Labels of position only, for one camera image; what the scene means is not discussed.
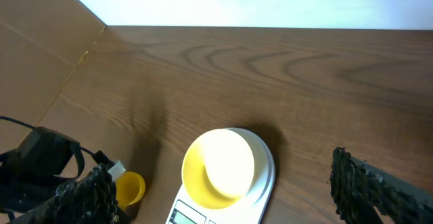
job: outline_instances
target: cardboard panel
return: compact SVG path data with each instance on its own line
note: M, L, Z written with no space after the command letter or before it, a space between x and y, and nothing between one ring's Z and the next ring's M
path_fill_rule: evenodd
M104 27L77 0L0 0L0 22L70 64Z
M73 66L0 24L0 115L35 124ZM0 120L0 152L15 148L28 129Z

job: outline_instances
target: digital scale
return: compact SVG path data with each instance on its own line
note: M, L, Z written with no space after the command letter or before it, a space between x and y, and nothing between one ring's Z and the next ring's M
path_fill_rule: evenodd
M275 164L271 151L254 133L238 128L228 128L241 135L254 155L254 178L249 192L235 204L222 209L209 209L196 204L184 185L176 195L166 224L259 224L266 209L275 182Z

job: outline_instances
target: bowl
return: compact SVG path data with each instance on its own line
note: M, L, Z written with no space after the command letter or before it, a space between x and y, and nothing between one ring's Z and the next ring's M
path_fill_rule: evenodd
M182 182L189 197L200 206L221 209L235 204L251 188L254 155L248 142L229 129L199 136L182 164Z

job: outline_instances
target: kitchen scale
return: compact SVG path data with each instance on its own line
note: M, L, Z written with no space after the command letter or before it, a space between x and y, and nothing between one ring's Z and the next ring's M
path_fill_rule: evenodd
M254 155L253 182L250 191L235 204L222 209L209 209L196 204L182 184L176 195L166 224L259 224L275 182L275 164L271 151L254 133L238 128L228 128L241 135L250 145Z

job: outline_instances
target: small yellow cup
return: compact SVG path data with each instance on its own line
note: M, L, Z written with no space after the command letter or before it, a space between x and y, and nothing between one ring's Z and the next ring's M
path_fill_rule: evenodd
M198 137L182 164L182 182L191 199L209 209L231 206L245 196L254 176L248 142L228 129Z
M144 179L137 173L125 172L116 180L116 191L118 206L125 210L128 205L137 203L143 197Z

